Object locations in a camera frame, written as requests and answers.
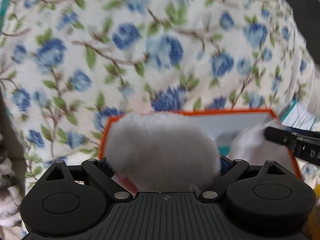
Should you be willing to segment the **white face mask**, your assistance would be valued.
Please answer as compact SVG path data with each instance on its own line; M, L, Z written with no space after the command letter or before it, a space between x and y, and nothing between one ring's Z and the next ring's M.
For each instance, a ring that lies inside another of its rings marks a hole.
M232 142L228 159L242 159L251 165L263 165L267 160L273 160L295 173L289 150L282 145L268 141L264 130L268 126L282 128L276 120L249 127L241 132Z

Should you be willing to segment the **white fluffy pompom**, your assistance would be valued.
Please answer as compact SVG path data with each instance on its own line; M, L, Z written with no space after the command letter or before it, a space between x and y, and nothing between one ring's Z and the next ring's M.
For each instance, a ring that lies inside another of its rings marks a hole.
M116 180L131 193L200 193L220 177L216 143L191 118L130 113L116 122L104 147Z

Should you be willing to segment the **teal white paper packet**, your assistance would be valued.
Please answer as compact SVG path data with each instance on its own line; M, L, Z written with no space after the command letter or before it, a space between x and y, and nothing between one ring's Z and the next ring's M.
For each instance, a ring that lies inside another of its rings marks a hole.
M297 100L290 103L289 108L281 117L281 123L293 128L312 130L316 117L308 112Z

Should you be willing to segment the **orange cardboard box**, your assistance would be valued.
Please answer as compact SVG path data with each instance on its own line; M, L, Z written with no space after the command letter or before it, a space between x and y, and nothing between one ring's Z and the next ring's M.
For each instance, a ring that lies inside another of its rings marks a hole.
M270 122L272 120L276 120L276 119L270 119L270 120L260 121L260 120L258 120L256 115L254 115L254 114L250 114L248 117L244 117L242 115L233 115L233 114L231 114L231 115L218 115L216 117L213 117L213 116L208 116L208 117L201 116L199 118L197 118L195 116L187 116L187 117L191 118L191 120L195 124L197 124L198 126L200 126L204 130L206 135L208 135L211 139L213 139L215 141L218 152L219 152L220 147L222 147L222 146L229 147L229 152L230 152L230 146L231 146L233 140L241 132L243 132L247 128L256 126L261 123L266 123L266 122ZM107 138L104 141L103 146L102 146L104 157L105 157L104 147L106 146L106 141L107 141ZM291 157L291 160L293 162L294 169L295 169L295 173L293 173L293 174L298 174L297 163L292 159L292 157Z

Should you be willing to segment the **brown white striped fluffy cushion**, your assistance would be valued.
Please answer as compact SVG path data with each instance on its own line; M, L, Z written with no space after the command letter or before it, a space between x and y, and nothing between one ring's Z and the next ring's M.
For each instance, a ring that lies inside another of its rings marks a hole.
M20 205L22 195L18 185L12 162L8 158L7 150L3 144L1 134L1 164L0 164L0 215L1 226L12 228L21 224Z

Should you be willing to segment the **blue floral pillow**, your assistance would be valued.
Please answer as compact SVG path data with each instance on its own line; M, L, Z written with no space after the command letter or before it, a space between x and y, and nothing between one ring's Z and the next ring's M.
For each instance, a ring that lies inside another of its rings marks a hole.
M130 111L319 113L319 78L285 0L1 0L1 92L31 188L98 153Z

